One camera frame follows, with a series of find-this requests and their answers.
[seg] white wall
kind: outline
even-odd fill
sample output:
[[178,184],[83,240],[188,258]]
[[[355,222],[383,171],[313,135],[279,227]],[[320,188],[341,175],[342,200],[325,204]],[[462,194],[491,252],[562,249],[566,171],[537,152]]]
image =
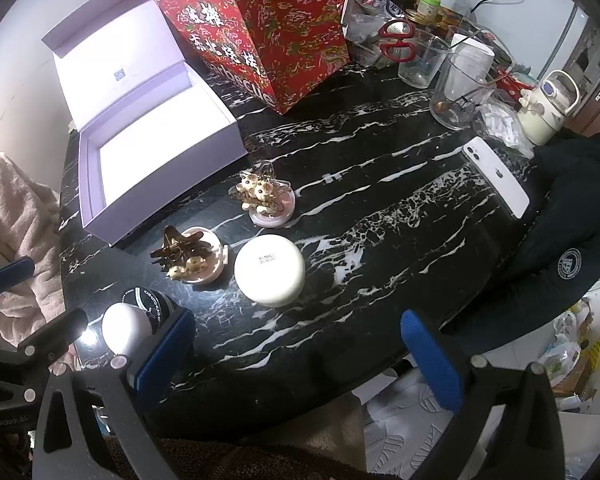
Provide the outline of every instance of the white wall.
[[17,0],[0,23],[0,150],[60,189],[71,121],[41,38],[88,0]]
[[[470,0],[472,7],[480,0]],[[493,30],[515,60],[538,76],[560,38],[573,8],[571,0],[496,0],[476,11],[478,22]],[[562,68],[584,30],[588,16],[578,10],[564,46],[550,69]]]

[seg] red paper bag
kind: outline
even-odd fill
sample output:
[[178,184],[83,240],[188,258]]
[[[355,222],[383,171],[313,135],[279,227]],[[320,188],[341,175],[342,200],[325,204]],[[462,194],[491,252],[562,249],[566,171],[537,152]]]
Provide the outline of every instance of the red paper bag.
[[208,67],[283,114],[349,61],[336,0],[157,0]]

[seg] black jacket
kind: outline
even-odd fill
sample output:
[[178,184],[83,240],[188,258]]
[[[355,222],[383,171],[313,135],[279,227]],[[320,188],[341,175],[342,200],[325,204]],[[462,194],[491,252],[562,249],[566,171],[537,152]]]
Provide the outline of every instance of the black jacket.
[[469,354],[551,321],[600,277],[600,134],[563,130],[535,148],[548,198],[504,272],[443,330]]

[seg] beige fleece fabric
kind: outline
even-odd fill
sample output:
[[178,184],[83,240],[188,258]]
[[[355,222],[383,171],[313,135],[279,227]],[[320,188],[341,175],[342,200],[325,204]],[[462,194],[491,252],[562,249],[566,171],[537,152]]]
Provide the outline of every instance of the beige fleece fabric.
[[30,256],[33,277],[0,295],[0,335],[20,341],[64,311],[58,194],[32,182],[0,153],[0,267]]

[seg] black marble tabletop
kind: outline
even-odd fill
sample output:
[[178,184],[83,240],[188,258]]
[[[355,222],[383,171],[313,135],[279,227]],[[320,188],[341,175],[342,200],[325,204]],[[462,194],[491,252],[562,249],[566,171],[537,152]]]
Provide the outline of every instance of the black marble tabletop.
[[[82,308],[90,320],[90,337],[77,344],[86,367],[111,356],[100,321],[129,288],[160,290],[190,308],[194,348],[147,420],[161,436],[231,439],[324,404],[394,364],[406,353],[400,314],[413,308],[442,324],[458,313],[515,250],[537,204],[514,220],[460,153],[472,131],[438,124],[430,91],[413,91],[395,67],[349,65],[284,116],[205,78],[237,118],[248,157],[109,247],[81,225],[74,132],[62,180],[62,285],[67,309]],[[498,154],[528,189],[526,160]],[[227,195],[238,171],[259,158],[273,160],[298,197],[277,230],[254,226]],[[210,228],[230,246],[216,282],[172,282],[150,263],[168,224]],[[232,277],[237,252],[265,232],[292,240],[306,262],[300,297],[282,309],[252,303]]]

